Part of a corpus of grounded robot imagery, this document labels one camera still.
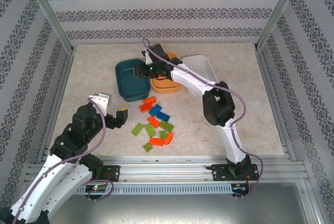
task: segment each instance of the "plastic bowl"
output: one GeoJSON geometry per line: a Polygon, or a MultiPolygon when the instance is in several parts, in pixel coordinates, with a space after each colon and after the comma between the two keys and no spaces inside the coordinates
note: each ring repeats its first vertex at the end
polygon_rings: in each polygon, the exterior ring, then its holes
{"type": "MultiPolygon", "coordinates": [[[[194,55],[185,57],[182,59],[183,64],[185,64],[190,70],[196,72],[198,75],[205,79],[218,82],[217,77],[212,69],[210,61],[203,55],[194,55]]],[[[196,93],[189,90],[192,96],[196,96],[196,93]]]]}
{"type": "MultiPolygon", "coordinates": [[[[170,60],[172,58],[177,58],[177,55],[174,53],[166,53],[166,54],[170,60]]],[[[151,79],[151,85],[153,90],[157,93],[177,92],[181,87],[180,83],[171,81],[169,79],[164,79],[164,80],[151,79]]]]}
{"type": "Polygon", "coordinates": [[[143,61],[135,58],[119,62],[115,67],[118,93],[127,102],[143,100],[150,94],[150,82],[134,75],[134,68],[143,61]]]}

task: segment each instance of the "orange bowl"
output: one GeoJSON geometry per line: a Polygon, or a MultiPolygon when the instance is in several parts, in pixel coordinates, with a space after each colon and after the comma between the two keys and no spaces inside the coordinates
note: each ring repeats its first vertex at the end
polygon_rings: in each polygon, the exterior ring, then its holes
{"type": "MultiPolygon", "coordinates": [[[[171,60],[172,58],[177,58],[177,55],[175,53],[166,53],[168,58],[171,60]]],[[[164,80],[157,80],[157,79],[151,79],[151,86],[153,90],[157,93],[172,93],[177,92],[181,84],[171,81],[169,79],[164,80]]]]}

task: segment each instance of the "metal floor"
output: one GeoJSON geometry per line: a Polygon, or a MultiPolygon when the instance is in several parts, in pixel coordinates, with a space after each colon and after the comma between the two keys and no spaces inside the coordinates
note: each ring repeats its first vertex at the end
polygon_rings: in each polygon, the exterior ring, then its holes
{"type": "Polygon", "coordinates": [[[295,183],[263,183],[249,199],[213,195],[112,195],[89,202],[72,196],[51,224],[303,224],[307,223],[295,183]]]}

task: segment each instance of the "patterned wallpaper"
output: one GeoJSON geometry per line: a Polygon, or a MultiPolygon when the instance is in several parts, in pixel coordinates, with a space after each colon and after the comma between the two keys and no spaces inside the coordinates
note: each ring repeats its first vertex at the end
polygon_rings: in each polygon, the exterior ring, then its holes
{"type": "Polygon", "coordinates": [[[67,54],[36,0],[0,0],[0,207],[20,194],[67,54]]]}
{"type": "Polygon", "coordinates": [[[278,0],[49,0],[73,45],[256,42],[278,0]]]}
{"type": "Polygon", "coordinates": [[[294,151],[334,222],[334,0],[290,0],[263,48],[294,151]]]}

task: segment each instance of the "white bowl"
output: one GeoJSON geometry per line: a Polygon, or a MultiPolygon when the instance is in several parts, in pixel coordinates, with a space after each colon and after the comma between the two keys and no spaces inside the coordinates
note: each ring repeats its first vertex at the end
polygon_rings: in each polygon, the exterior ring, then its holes
{"type": "MultiPolygon", "coordinates": [[[[198,75],[202,76],[205,79],[218,83],[217,77],[214,74],[210,61],[205,56],[203,55],[189,56],[183,58],[182,61],[183,64],[185,64],[190,70],[196,72],[198,75]]],[[[192,92],[189,89],[188,91],[190,95],[197,97],[197,95],[194,92],[192,92]]]]}

